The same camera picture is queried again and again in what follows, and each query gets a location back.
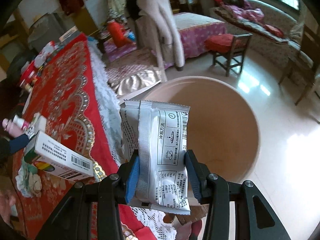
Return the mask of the green white tissue pack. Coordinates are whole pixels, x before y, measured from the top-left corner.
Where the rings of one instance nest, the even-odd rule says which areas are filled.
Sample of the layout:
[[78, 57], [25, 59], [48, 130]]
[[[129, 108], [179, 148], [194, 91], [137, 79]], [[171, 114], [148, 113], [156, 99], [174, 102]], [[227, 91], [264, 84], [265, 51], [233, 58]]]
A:
[[46, 131], [47, 119], [39, 112], [35, 113], [33, 119], [25, 131], [25, 134], [31, 139], [34, 135], [38, 133], [38, 131], [45, 132]]

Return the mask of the floral sofa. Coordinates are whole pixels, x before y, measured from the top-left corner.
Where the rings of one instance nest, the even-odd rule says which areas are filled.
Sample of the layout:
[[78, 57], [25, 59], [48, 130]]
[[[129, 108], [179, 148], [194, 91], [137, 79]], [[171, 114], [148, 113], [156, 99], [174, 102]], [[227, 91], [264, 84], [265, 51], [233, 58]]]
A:
[[209, 10], [225, 22], [231, 34], [252, 34], [249, 47], [278, 68], [299, 48], [298, 21], [286, 12], [259, 0], [223, 0]]

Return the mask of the beige plastic trash bin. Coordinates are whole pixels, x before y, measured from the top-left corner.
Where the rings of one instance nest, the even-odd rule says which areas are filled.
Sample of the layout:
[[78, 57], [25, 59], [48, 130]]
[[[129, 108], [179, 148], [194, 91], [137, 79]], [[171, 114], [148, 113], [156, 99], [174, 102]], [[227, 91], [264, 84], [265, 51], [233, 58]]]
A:
[[227, 181], [241, 183], [260, 151], [260, 131], [252, 108], [229, 84], [204, 76], [173, 79], [152, 89], [144, 100], [190, 107], [187, 148]]

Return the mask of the red floral tablecloth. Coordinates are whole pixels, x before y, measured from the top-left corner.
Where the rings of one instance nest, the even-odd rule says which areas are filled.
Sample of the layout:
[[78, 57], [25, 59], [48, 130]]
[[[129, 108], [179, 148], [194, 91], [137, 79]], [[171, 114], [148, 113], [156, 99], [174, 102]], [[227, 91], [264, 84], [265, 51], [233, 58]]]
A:
[[[24, 118], [35, 113], [47, 120], [46, 133], [97, 164], [95, 174], [112, 174], [118, 165], [111, 154], [111, 139], [101, 122], [93, 82], [93, 63], [87, 37], [78, 35], [44, 68], [35, 84]], [[40, 197], [20, 197], [18, 216], [25, 234], [34, 239], [57, 204], [72, 187], [70, 181], [40, 171]]]

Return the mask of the silver white snack packet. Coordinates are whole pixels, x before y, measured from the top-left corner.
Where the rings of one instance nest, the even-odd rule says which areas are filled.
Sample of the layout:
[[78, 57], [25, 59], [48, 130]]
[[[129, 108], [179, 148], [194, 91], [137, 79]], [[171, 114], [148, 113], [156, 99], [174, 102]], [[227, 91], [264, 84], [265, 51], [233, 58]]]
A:
[[189, 215], [188, 106], [126, 100], [120, 109], [124, 158], [139, 156], [139, 174], [130, 205]]

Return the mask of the white tissue wrapper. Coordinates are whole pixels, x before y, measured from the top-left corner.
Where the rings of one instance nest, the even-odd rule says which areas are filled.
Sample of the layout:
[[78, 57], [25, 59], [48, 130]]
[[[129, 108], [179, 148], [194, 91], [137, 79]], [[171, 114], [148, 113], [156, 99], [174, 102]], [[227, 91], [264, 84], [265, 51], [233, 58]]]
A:
[[38, 169], [22, 159], [18, 175], [15, 177], [18, 191], [25, 198], [41, 197], [42, 182]]

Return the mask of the white pink supplement bottle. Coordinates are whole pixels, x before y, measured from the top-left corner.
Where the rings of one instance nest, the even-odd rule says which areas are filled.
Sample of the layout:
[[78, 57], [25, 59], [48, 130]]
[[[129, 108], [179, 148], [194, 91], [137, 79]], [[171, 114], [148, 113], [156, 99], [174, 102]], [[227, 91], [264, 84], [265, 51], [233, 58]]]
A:
[[27, 121], [25, 121], [23, 118], [20, 118], [18, 115], [14, 116], [13, 123], [23, 131], [28, 129], [30, 126], [30, 124]]

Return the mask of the wooden chair by sofa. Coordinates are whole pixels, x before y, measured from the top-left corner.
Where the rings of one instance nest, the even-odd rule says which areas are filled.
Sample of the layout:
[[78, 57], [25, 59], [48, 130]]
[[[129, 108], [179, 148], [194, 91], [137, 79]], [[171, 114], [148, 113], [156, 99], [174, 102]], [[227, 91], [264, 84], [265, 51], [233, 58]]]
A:
[[288, 56], [288, 62], [278, 82], [280, 85], [285, 77], [297, 72], [305, 82], [300, 97], [295, 102], [297, 106], [309, 93], [319, 87], [319, 36], [304, 25], [300, 48], [293, 56]]

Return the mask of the white blue medicine box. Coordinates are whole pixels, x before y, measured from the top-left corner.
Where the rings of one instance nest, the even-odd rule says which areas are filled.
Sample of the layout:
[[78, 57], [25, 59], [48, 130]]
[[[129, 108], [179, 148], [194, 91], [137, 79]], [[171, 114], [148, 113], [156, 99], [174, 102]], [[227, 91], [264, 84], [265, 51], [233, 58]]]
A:
[[94, 176], [90, 159], [70, 150], [42, 131], [37, 132], [25, 147], [24, 161], [65, 180], [80, 181]]

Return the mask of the red thermos flask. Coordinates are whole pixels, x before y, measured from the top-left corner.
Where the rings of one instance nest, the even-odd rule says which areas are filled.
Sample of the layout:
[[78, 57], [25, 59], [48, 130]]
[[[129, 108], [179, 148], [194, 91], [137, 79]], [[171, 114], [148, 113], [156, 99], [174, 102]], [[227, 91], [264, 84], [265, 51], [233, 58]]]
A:
[[110, 21], [107, 23], [107, 30], [110, 33], [114, 44], [117, 48], [123, 47], [126, 44], [125, 36], [122, 31], [121, 25], [116, 21]]

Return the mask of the small chair red cushion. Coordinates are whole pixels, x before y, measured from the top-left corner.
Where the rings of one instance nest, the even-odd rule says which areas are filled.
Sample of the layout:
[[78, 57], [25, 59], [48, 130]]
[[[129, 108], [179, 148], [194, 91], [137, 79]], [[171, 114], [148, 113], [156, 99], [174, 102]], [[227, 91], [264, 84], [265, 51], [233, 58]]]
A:
[[244, 67], [244, 60], [252, 34], [219, 34], [208, 37], [204, 45], [213, 56], [213, 66], [218, 64], [226, 71], [240, 75]]

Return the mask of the pink thermos bottle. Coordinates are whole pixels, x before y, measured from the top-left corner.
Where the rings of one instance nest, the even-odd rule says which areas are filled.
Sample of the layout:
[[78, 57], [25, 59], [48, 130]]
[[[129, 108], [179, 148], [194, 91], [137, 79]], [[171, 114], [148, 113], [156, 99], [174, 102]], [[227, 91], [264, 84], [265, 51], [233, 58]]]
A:
[[14, 122], [9, 119], [3, 119], [2, 126], [3, 129], [13, 138], [19, 137], [24, 133], [21, 128], [19, 128]]

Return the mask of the coffee table pink cloth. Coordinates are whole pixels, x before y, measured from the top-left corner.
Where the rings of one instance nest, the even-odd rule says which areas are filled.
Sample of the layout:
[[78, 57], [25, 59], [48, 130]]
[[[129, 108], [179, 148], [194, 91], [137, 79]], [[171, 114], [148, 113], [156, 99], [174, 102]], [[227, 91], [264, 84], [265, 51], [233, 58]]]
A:
[[206, 53], [205, 40], [227, 31], [225, 22], [191, 12], [175, 14], [174, 20], [180, 33], [185, 59]]

